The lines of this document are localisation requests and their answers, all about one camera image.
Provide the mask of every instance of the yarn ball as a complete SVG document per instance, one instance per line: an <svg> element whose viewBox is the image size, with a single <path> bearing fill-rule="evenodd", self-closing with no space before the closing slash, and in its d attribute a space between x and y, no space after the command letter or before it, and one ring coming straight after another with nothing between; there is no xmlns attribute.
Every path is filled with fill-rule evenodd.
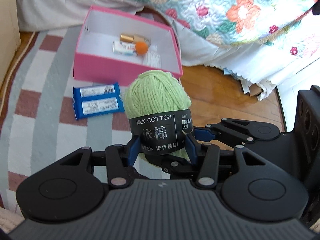
<svg viewBox="0 0 320 240"><path fill-rule="evenodd" d="M122 96L128 119L148 114L185 110L191 100L178 80L171 73L150 70L138 76ZM189 160L186 150L171 155Z"/></svg>
<svg viewBox="0 0 320 240"><path fill-rule="evenodd" d="M138 55L144 55L148 52L148 44L146 44L145 42L143 41L138 41L136 43L136 52Z"/></svg>

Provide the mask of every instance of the open box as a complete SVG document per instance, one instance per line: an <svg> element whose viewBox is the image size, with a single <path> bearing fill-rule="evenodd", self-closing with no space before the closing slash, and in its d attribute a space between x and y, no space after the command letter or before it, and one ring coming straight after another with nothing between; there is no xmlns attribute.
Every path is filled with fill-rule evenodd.
<svg viewBox="0 0 320 240"><path fill-rule="evenodd" d="M97 83L128 86L145 71L156 69L142 64L143 56L113 52L113 42L122 33L151 39L149 50L160 54L160 68L175 78L182 76L180 54L171 27L119 10L91 6L76 46L73 76Z"/></svg>

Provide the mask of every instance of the blue package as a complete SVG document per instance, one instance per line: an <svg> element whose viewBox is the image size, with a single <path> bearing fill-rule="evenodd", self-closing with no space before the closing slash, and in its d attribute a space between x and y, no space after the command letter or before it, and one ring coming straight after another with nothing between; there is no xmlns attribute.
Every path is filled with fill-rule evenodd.
<svg viewBox="0 0 320 240"><path fill-rule="evenodd" d="M73 88L76 119L124 112L119 84Z"/></svg>

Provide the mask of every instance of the gray ribbed surface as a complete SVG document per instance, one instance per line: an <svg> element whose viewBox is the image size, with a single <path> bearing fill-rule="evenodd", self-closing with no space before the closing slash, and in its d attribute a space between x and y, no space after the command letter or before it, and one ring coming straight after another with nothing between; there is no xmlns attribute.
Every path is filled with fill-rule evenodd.
<svg viewBox="0 0 320 240"><path fill-rule="evenodd" d="M226 210L214 192L198 190L188 180L136 179L127 189L111 191L100 208L84 218L61 225L27 220L10 236L14 240L308 240L314 234L298 220L278 224L242 220Z"/></svg>

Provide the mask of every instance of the gold cap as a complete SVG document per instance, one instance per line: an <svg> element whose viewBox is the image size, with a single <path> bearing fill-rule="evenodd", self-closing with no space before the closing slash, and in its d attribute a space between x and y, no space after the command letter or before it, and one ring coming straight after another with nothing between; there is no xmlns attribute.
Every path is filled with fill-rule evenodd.
<svg viewBox="0 0 320 240"><path fill-rule="evenodd" d="M133 36L122 33L120 36L120 41L133 43Z"/></svg>

